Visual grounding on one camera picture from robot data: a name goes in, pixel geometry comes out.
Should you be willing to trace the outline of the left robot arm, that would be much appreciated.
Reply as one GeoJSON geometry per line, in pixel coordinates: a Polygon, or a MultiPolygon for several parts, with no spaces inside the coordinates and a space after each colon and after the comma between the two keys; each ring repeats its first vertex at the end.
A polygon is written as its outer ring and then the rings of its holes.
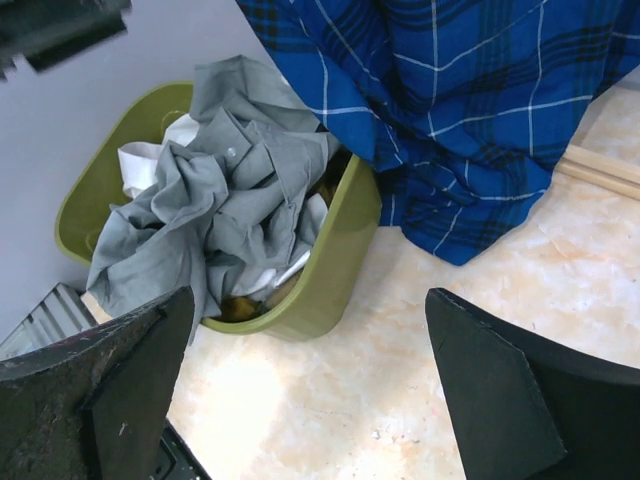
{"type": "Polygon", "coordinates": [[[127,31],[129,0],[18,0],[1,3],[1,81],[24,58],[38,73],[127,31]]]}

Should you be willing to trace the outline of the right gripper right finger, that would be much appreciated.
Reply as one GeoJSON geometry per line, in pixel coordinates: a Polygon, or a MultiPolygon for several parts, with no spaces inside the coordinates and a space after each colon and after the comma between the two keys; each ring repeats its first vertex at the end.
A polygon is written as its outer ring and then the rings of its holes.
{"type": "Polygon", "coordinates": [[[425,315],[469,479],[636,479],[639,371],[506,322],[443,288],[425,315]]]}

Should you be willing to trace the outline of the grey shirt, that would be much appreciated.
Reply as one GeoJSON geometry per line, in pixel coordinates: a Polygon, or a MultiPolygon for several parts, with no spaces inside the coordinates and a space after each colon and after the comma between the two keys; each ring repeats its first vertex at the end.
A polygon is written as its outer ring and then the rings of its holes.
{"type": "Polygon", "coordinates": [[[186,145],[160,150],[155,181],[114,208],[87,289],[112,317],[179,287],[195,321],[216,318],[234,288],[295,264],[315,242],[307,196],[339,148],[280,73],[236,56],[195,71],[186,145]]]}

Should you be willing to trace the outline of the white shirt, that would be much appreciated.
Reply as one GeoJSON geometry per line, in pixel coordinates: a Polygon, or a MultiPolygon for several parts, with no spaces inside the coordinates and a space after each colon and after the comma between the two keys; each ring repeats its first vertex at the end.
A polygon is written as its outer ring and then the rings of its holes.
{"type": "MultiPolygon", "coordinates": [[[[117,154],[124,194],[134,199],[155,184],[157,162],[164,145],[174,141],[186,146],[196,137],[198,129],[198,123],[189,114],[184,114],[167,127],[160,144],[136,141],[121,146],[117,154]]],[[[314,243],[317,238],[330,204],[329,194],[320,192],[322,186],[323,184],[320,184],[315,193],[310,192],[299,221],[299,232],[310,235],[311,243],[314,243]]],[[[287,269],[260,269],[245,266],[227,296],[248,296],[252,300],[264,300],[276,288],[283,286],[287,280],[299,273],[308,262],[310,255],[311,247],[304,247],[301,253],[294,254],[295,262],[287,269]]]]}

